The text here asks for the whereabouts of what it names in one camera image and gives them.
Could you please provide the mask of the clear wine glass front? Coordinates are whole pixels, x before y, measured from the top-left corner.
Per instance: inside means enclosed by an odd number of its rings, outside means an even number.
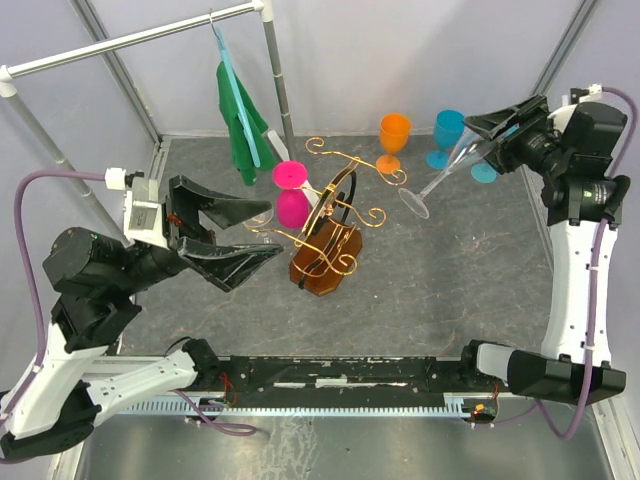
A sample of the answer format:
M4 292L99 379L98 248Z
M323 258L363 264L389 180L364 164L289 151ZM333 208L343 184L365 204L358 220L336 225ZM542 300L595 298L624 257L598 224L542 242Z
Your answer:
M450 151L446 167L418 193L407 188L400 188L398 190L400 199L412 213L420 218L428 219L430 212L425 204L425 198L452 174L467 168L471 171L471 168L479 162L488 163L485 156L489 152L492 142L483 140L470 130L465 131Z

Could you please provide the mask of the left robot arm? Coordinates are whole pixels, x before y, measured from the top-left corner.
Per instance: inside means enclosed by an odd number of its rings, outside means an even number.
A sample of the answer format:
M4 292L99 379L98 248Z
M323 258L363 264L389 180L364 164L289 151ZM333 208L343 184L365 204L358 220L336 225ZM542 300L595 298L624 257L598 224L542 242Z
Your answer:
M105 380L84 375L139 313L136 294L192 270L229 292L281 252L277 244L221 246L201 219L226 229L271 208L173 177L166 196L157 181L111 169L102 175L125 194L124 236L114 239L72 227L54 241L43 268L59 297L38 326L38 350L20 382L1 397L6 462L63 452L114 414L170 390L209 390L222 377L220 360L203 339Z

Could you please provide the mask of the blue wine glass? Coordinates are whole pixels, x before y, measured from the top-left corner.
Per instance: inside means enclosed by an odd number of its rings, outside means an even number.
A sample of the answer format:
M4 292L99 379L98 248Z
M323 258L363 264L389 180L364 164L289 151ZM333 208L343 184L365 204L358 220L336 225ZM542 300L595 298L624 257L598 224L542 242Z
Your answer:
M490 184L494 182L498 176L494 168L486 162L476 163L471 168L473 179L482 184Z
M429 167L442 170L446 167L450 150L463 135L465 126L464 115L457 110L442 110L436 116L433 138L437 149L426 156Z

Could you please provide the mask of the orange wine glass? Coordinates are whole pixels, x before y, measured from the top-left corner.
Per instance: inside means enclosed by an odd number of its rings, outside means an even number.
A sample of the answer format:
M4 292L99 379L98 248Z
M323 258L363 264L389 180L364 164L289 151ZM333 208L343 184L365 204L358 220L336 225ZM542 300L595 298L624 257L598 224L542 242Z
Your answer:
M384 154L376 160L376 168L380 173L389 175L401 168L396 154L406 145L410 130L410 120L400 113L387 114L382 118L379 141Z

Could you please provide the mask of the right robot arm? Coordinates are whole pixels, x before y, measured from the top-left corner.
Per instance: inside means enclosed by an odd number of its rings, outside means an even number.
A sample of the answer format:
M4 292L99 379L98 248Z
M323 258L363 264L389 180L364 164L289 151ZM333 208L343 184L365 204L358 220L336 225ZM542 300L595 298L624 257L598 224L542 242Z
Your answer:
M628 117L598 101L577 100L551 111L545 96L468 116L477 152L498 173L526 167L543 180L552 245L549 322L537 353L474 341L457 367L459 382L478 391L493 377L514 395L590 405L625 390L611 365L607 338L609 263L630 180L609 175Z

